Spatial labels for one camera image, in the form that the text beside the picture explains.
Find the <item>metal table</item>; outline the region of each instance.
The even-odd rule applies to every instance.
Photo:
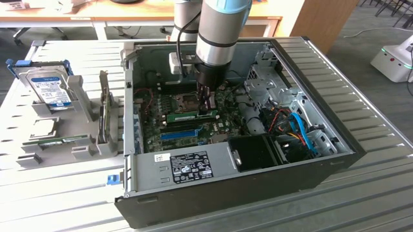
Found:
[[[139,231],[376,232],[413,227],[410,141],[312,42],[300,37],[278,41],[369,153],[314,189]],[[98,71],[108,70],[112,92],[122,96],[122,42],[50,41],[31,48],[27,59],[71,60],[91,98],[99,97]],[[34,117],[28,102],[27,92],[15,81],[0,108],[0,149],[5,150],[0,156],[0,231],[131,231],[108,202],[122,190],[104,186],[107,175],[123,167],[122,155],[75,162],[56,154],[46,159],[42,168],[30,170],[15,164],[19,129]]]

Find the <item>motherboard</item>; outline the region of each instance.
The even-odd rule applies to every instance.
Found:
[[[247,134],[230,82],[211,93],[211,109],[198,113],[197,86],[138,88],[134,103],[143,126],[144,152],[157,152],[227,141]]]

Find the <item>floor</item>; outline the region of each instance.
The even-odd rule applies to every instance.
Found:
[[[357,7],[340,37],[330,49],[328,57],[342,70],[352,82],[360,88],[366,97],[382,111],[389,120],[413,140],[413,124],[408,123],[413,115],[413,96],[409,95],[406,83],[393,83],[372,66],[370,60],[384,45],[400,44],[410,32],[401,30],[376,30],[361,34],[356,38],[344,38],[364,29],[392,27],[396,17],[390,17],[390,11],[385,10],[380,17],[374,17],[378,8],[368,4]],[[63,28],[71,40],[95,40],[94,28]],[[134,35],[139,27],[132,27],[126,32]],[[51,28],[34,28],[22,37],[24,45],[16,46],[11,39],[13,32],[0,29],[0,104],[4,99],[4,91],[9,88],[13,78],[5,68],[4,61],[8,58],[23,59],[32,40],[60,40],[60,35]],[[107,28],[108,39],[123,39],[115,28]],[[163,38],[159,27],[142,27],[138,39]]]

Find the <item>green circuit board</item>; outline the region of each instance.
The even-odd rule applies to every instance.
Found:
[[[165,95],[157,89],[151,91],[152,101],[148,91],[142,91],[135,96],[135,103],[140,104],[146,153],[225,142],[229,137],[247,133],[238,106],[230,101],[234,97],[231,87],[222,86],[217,90],[214,94],[217,107],[206,116],[198,115],[198,111],[194,111],[198,107],[195,92]],[[182,127],[191,127],[182,133],[193,134],[198,131],[197,136],[165,139],[181,133]]]

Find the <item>yellow wire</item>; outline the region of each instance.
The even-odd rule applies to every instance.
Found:
[[[294,138],[297,138],[300,140],[300,137],[296,134],[293,134],[293,133],[287,133],[287,134],[291,135]]]

